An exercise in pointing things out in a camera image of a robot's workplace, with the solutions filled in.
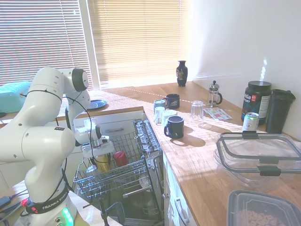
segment drawer handle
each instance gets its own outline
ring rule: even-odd
[[[106,129],[105,133],[113,133],[113,132],[119,132],[119,131],[123,131],[124,128],[119,128],[119,129]]]
[[[133,192],[130,192],[130,193],[126,193],[126,194],[123,194],[123,198],[125,199],[125,198],[129,197],[130,195],[138,194],[140,192],[147,191],[147,190],[150,190],[150,189],[151,189],[151,186],[144,187],[144,188],[141,188],[137,191],[133,191]]]
[[[183,223],[185,225],[187,225],[189,223],[189,219],[186,219],[184,217],[184,215],[182,214],[182,211],[180,211],[180,207],[178,206],[178,202],[180,202],[180,204],[181,204],[181,199],[180,198],[176,198],[174,202],[175,202],[175,207],[177,208],[177,211],[179,213],[179,216],[180,216],[181,220],[183,221]]]

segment teal basket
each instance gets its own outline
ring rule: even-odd
[[[7,83],[0,87],[0,112],[11,113],[21,110],[28,93],[30,82]]]

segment wooden countertop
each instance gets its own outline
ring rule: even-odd
[[[178,140],[166,137],[161,125],[153,123],[153,101],[170,93],[180,95],[180,108],[177,111],[178,115],[185,119],[185,135]],[[220,133],[242,131],[241,108],[223,100],[219,107],[233,119],[215,121],[205,114],[202,127],[191,123],[189,121],[191,101],[201,100],[205,103],[207,99],[207,90],[193,82],[188,82],[186,87],[178,87],[177,83],[170,83],[107,89],[93,92],[91,99],[95,98],[105,99],[108,105],[105,109],[92,111],[91,115],[133,111],[143,107],[196,223],[202,226],[226,225],[229,194],[233,190],[245,188],[236,185],[232,177],[215,163],[215,142]],[[289,183],[283,182],[264,190],[267,189],[269,190],[267,193],[285,198],[301,209],[301,175],[295,176],[295,179]]]
[[[11,196],[14,194],[17,194],[21,191],[24,191],[26,189],[24,181],[20,182],[19,184],[16,184],[11,189],[7,190],[6,192],[0,194],[0,197],[3,196]],[[15,204],[17,202],[20,202],[23,199],[26,199],[28,197],[28,194],[15,197],[12,200],[11,204]],[[74,220],[74,226],[104,226],[103,219],[101,217],[101,212],[99,209],[95,208],[94,206],[88,206],[83,209],[83,206],[88,205],[89,203],[77,196],[73,192],[69,192],[69,196],[71,198],[71,201],[77,208],[77,215]],[[14,223],[17,221],[17,219],[20,216],[20,213],[24,210],[24,207],[20,208],[16,213],[14,213],[12,216],[8,218],[9,225],[14,225]],[[110,226],[121,226],[117,221],[113,220],[112,218],[108,217],[108,222]]]

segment blue plate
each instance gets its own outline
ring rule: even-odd
[[[88,110],[95,110],[104,107],[107,104],[105,100],[91,100]]]

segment mug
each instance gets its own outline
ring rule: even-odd
[[[164,127],[164,134],[172,139],[180,139],[184,136],[184,118],[181,116],[170,116]]]
[[[170,116],[174,116],[174,115],[177,115],[177,111],[175,110],[165,110],[163,113],[162,113],[162,121],[161,121],[161,125],[162,127],[164,128],[167,124],[167,119],[170,117]]]
[[[179,94],[168,94],[162,100],[166,100],[166,107],[169,109],[176,109],[180,107],[180,95]]]
[[[154,113],[155,113],[155,109],[156,107],[164,107],[165,108],[165,100],[155,100],[154,101]]]
[[[165,111],[165,107],[156,107],[155,109],[155,123],[161,123],[162,113]]]

